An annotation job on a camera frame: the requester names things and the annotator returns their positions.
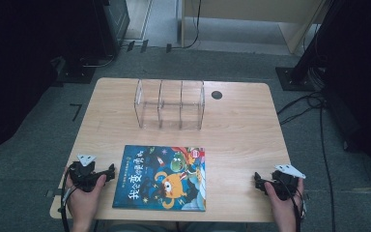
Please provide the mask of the colourful picture book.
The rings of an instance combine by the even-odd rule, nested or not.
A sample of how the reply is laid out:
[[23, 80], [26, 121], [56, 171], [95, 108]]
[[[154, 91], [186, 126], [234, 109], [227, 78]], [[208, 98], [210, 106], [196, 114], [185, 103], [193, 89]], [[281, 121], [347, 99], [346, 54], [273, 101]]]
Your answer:
[[201, 147], [127, 145], [112, 207], [206, 210], [206, 159]]

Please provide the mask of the light wooden cabinet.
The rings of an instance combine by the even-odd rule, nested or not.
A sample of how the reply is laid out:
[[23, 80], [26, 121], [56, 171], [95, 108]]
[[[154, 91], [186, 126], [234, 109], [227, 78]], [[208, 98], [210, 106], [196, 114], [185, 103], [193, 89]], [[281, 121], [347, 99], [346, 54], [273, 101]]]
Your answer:
[[311, 25], [323, 21], [328, 0], [180, 0], [180, 6], [182, 46], [186, 18], [200, 16], [277, 22], [289, 51], [295, 53]]

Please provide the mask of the person's left hand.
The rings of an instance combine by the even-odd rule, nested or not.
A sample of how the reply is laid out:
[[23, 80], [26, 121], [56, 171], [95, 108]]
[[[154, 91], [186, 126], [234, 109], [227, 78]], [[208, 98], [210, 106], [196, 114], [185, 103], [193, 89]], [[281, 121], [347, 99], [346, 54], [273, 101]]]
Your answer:
[[90, 192], [77, 188], [69, 197], [68, 208], [72, 216], [72, 225], [75, 223], [90, 223], [98, 211], [100, 193], [105, 184], [105, 175], [101, 175], [95, 187]]

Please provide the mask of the clear acrylic book rack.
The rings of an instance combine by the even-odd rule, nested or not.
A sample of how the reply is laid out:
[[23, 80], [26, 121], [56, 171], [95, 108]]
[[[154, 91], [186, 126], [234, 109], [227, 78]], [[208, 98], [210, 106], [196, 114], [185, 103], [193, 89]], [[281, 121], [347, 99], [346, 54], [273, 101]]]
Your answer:
[[133, 106], [141, 129], [199, 131], [205, 111], [205, 83], [139, 79]]

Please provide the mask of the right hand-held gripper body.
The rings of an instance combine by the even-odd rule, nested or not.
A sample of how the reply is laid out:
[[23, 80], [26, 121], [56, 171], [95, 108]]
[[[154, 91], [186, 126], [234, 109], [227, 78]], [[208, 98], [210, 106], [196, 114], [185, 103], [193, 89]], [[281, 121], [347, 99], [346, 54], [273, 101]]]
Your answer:
[[292, 164], [278, 164], [271, 174], [270, 184], [280, 200], [287, 200], [296, 193], [299, 178], [305, 179], [306, 175]]

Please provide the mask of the black equipment box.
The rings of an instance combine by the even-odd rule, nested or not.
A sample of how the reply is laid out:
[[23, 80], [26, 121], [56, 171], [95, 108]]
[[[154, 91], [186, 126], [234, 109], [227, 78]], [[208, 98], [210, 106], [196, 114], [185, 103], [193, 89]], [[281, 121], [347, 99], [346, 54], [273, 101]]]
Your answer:
[[128, 25], [127, 0], [92, 0], [100, 32], [100, 56], [114, 58], [125, 39]]

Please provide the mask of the black stand base plate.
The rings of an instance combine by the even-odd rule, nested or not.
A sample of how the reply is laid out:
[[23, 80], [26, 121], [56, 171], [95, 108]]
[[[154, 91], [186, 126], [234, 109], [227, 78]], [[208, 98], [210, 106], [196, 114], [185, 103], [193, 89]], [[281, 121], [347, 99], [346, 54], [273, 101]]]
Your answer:
[[57, 82], [90, 84], [95, 73], [95, 68], [85, 67], [78, 60], [67, 60], [57, 57], [51, 61], [57, 71]]
[[315, 90], [307, 72], [286, 67], [276, 67], [275, 71], [284, 91], [312, 92]]

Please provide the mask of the black angled floor tape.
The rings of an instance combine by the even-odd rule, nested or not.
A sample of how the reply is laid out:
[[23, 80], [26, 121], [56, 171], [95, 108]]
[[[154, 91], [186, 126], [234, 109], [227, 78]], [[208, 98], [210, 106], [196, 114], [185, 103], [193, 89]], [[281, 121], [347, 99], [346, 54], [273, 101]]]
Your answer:
[[79, 112], [82, 108], [82, 104], [80, 104], [80, 103], [70, 103], [70, 106], [75, 109], [74, 115], [72, 117], [72, 121], [74, 122], [76, 120], [77, 116], [79, 115]]

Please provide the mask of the person's right hand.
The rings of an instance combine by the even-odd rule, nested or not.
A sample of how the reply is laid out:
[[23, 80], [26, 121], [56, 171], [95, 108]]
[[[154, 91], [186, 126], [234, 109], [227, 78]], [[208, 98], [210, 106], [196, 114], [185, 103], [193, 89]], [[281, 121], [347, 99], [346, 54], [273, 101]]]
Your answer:
[[265, 183], [265, 188], [271, 201], [271, 210], [276, 224], [292, 223], [297, 225], [297, 215], [300, 215], [302, 210], [301, 196], [303, 194], [303, 179], [299, 178], [298, 192], [294, 196], [295, 203], [293, 203], [291, 200], [280, 200], [270, 183]]

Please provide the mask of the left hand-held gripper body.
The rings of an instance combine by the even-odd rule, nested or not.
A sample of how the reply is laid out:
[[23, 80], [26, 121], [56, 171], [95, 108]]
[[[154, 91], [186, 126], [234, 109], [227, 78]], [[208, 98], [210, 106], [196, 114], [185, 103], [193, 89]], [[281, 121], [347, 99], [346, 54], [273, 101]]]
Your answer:
[[85, 192], [90, 192], [95, 187], [98, 178], [101, 175], [106, 175], [107, 171], [96, 173], [95, 159], [96, 156], [91, 155], [78, 155], [78, 161], [74, 161], [70, 165], [70, 177], [73, 184]]

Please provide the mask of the black metal stand post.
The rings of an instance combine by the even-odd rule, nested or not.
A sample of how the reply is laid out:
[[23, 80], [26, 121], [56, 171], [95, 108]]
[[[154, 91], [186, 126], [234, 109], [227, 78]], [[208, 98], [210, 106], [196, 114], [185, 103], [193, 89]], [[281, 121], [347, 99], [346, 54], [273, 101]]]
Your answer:
[[327, 34], [334, 17], [336, 15], [337, 4], [341, 0], [329, 0], [328, 11], [321, 23], [321, 26], [317, 33], [314, 35], [308, 48], [304, 51], [299, 62], [295, 65], [291, 72], [291, 83], [295, 85], [300, 85], [306, 78], [308, 69], [317, 63], [320, 57], [319, 54], [319, 44], [323, 36]]

